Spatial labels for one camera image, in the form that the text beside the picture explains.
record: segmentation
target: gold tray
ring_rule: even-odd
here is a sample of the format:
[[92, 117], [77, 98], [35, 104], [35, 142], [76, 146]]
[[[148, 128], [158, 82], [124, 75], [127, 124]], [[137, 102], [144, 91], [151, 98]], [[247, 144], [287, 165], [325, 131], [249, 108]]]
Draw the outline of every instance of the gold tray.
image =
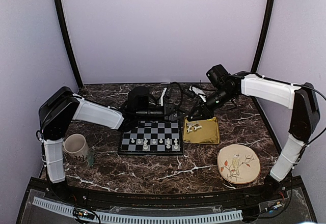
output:
[[[202, 128], [188, 132], [188, 125], [202, 126]], [[185, 118], [183, 124], [183, 141], [193, 144], [219, 144], [220, 131], [218, 119], [213, 117], [209, 120], [189, 122]]]

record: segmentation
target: ceramic mug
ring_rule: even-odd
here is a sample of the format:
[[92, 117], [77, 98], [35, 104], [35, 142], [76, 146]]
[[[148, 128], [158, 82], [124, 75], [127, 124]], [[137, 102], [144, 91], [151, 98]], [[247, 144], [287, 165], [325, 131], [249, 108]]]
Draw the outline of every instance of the ceramic mug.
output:
[[69, 136], [63, 142], [63, 150], [79, 161], [85, 161], [88, 158], [89, 147], [85, 137], [81, 134]]

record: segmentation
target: white backdrop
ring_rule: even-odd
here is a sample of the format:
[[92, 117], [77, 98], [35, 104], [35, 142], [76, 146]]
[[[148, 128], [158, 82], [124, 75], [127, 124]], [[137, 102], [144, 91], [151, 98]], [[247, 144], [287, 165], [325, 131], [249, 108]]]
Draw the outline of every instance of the white backdrop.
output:
[[84, 83], [208, 81], [250, 70], [266, 0], [62, 0]]
[[[326, 94], [326, 0], [275, 0], [270, 27], [258, 72], [288, 82], [314, 84]], [[326, 125], [326, 103], [317, 95], [321, 118], [314, 136]], [[291, 111], [275, 103], [260, 101], [283, 147]], [[301, 175], [318, 223], [326, 223], [326, 135], [305, 151], [294, 170]]]

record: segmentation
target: marble table surface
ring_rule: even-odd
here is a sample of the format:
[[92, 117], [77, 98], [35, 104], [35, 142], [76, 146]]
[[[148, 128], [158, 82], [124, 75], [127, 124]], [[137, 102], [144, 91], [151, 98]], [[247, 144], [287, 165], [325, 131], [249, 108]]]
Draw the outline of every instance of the marble table surface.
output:
[[[149, 87], [155, 97], [159, 97], [163, 89], [159, 84], [149, 83], [85, 85], [79, 94], [101, 104], [120, 107], [127, 99], [128, 92], [136, 86]], [[202, 86], [212, 88], [209, 84]], [[178, 103], [178, 88], [173, 91], [171, 99]], [[193, 100], [185, 97], [181, 108], [190, 109], [193, 104]], [[219, 145], [184, 143], [183, 156], [118, 155], [120, 132], [87, 122], [72, 122], [66, 136], [75, 133], [84, 135], [95, 160], [93, 166], [88, 167], [86, 163], [65, 155], [68, 184], [88, 189], [141, 194], [207, 193], [261, 185], [276, 162], [278, 153], [251, 98], [240, 96], [236, 104], [236, 109], [215, 111], [220, 126]], [[261, 173], [254, 182], [235, 185], [219, 174], [218, 152], [230, 144], [246, 145], [258, 155]]]

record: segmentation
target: wire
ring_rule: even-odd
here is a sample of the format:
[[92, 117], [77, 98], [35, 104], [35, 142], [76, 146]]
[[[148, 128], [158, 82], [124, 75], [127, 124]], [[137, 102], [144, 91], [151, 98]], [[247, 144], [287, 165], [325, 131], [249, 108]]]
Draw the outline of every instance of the wire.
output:
[[[297, 85], [297, 84], [294, 84], [294, 86], [296, 87], [302, 87], [302, 88], [307, 88], [307, 89], [310, 89], [311, 91], [314, 91], [316, 93], [318, 93], [325, 101], [326, 101], [326, 96], [321, 93], [320, 91], [318, 91], [317, 89], [314, 89], [314, 88], [311, 88], [309, 86], [306, 86], [306, 85]], [[320, 134], [318, 134], [316, 137], [314, 137], [313, 139], [311, 139], [309, 142], [307, 142], [305, 144], [305, 147], [308, 146], [309, 144], [311, 144], [313, 141], [315, 141], [317, 138], [319, 138], [324, 132], [326, 131], [326, 127], [321, 131]]]
[[289, 205], [291, 203], [291, 200], [292, 200], [292, 196], [293, 196], [293, 175], [292, 175], [292, 173], [291, 173], [291, 187], [290, 188], [291, 188], [291, 193], [290, 193], [289, 202], [287, 203], [286, 206], [283, 207], [283, 209], [279, 213], [277, 213], [276, 215], [273, 215], [273, 216], [259, 216], [257, 218], [258, 219], [272, 219], [272, 218], [275, 218], [275, 217], [279, 216], [280, 214], [282, 214], [289, 207]]
[[[258, 73], [255, 73], [255, 75], [257, 75], [260, 78], [266, 79], [266, 80], [271, 80], [271, 81], [276, 81], [276, 82], [284, 83], [284, 84], [287, 84], [287, 85], [292, 85], [291, 83], [288, 83], [288, 82], [285, 82], [285, 81], [263, 77], [262, 75], [260, 75]], [[314, 91], [314, 92], [318, 93], [326, 101], [326, 96], [323, 93], [321, 93], [320, 91], [318, 91], [317, 89], [311, 88], [311, 87], [306, 86], [306, 85], [303, 85], [303, 84], [293, 84], [293, 86], [310, 89], [311, 91]], [[320, 132], [320, 134], [318, 134], [316, 137], [314, 137], [313, 139], [311, 139], [310, 141], [308, 141], [303, 146], [302, 151], [300, 152], [300, 155], [303, 154], [303, 152], [304, 152], [304, 150], [305, 150], [305, 148], [307, 146], [309, 146], [313, 141], [315, 141], [317, 138], [319, 138], [321, 135], [323, 135], [325, 133], [325, 131], [326, 131], [326, 127]]]
[[285, 204], [285, 197], [284, 194], [282, 192], [279, 192], [279, 194], [282, 196], [282, 202]]
[[203, 90], [203, 91], [208, 91], [208, 92], [215, 92], [217, 91], [217, 89], [208, 89], [208, 88], [202, 88], [201, 86], [198, 86], [198, 85], [192, 85], [194, 88], [198, 88], [200, 90]]
[[47, 182], [47, 185], [48, 185], [48, 188], [49, 188], [49, 190], [61, 201], [61, 202], [63, 202], [63, 203], [66, 203], [66, 204], [69, 204], [69, 205], [73, 205], [74, 206], [74, 208], [81, 208], [81, 209], [84, 209], [84, 210], [87, 210], [87, 211], [89, 211], [89, 212], [91, 212], [92, 214], [94, 214], [95, 216], [96, 216], [96, 218], [98, 219], [98, 223], [99, 224], [101, 224], [101, 219], [100, 219], [100, 217], [98, 216], [98, 214], [96, 214], [96, 212], [95, 211], [93, 211], [93, 210], [89, 210], [89, 209], [87, 209], [85, 206], [80, 206], [80, 205], [78, 205], [78, 204], [76, 204], [76, 202], [77, 202], [77, 198], [75, 197], [75, 195], [72, 195], [73, 197], [74, 197], [74, 200], [75, 200], [75, 204], [72, 204], [72, 203], [70, 203], [70, 202], [68, 202], [68, 201], [65, 201], [65, 200], [63, 200], [62, 198], [60, 198], [55, 192], [54, 192], [54, 190], [52, 189], [52, 187], [51, 187], [51, 183], [50, 183], [50, 179], [49, 179], [49, 175], [48, 175], [48, 173], [47, 173], [47, 170], [45, 171], [45, 173], [46, 173], [46, 182]]
[[164, 114], [164, 115], [143, 115], [143, 114], [137, 114], [135, 112], [130, 112], [130, 111], [121, 111], [121, 110], [119, 110], [119, 111], [121, 113], [125, 113], [125, 114], [128, 114], [128, 115], [133, 115], [133, 116], [138, 116], [138, 117], [146, 117], [146, 118], [166, 117], [166, 116], [172, 115], [175, 111], [179, 110], [180, 107], [183, 104], [183, 92], [182, 92], [182, 87], [178, 82], [174, 81], [174, 82], [171, 82], [170, 84], [171, 85], [176, 84], [179, 87], [179, 90], [180, 90], [180, 102], [179, 102], [179, 104], [177, 106], [175, 106], [175, 108], [171, 112], [169, 112], [167, 114]]
[[244, 218], [256, 218], [256, 219], [272, 219], [272, 218], [275, 218], [279, 215], [281, 215], [290, 205], [291, 203], [291, 200], [292, 200], [292, 195], [293, 195], [293, 175], [291, 174], [291, 192], [290, 192], [290, 199], [289, 199], [289, 202], [287, 203], [287, 205], [285, 205], [283, 207], [283, 209], [277, 213], [276, 215], [273, 215], [273, 216], [259, 216], [265, 212], [267, 212], [265, 209], [262, 210], [261, 212], [259, 212], [258, 214], [255, 214], [255, 215], [249, 215], [249, 216], [243, 216]]

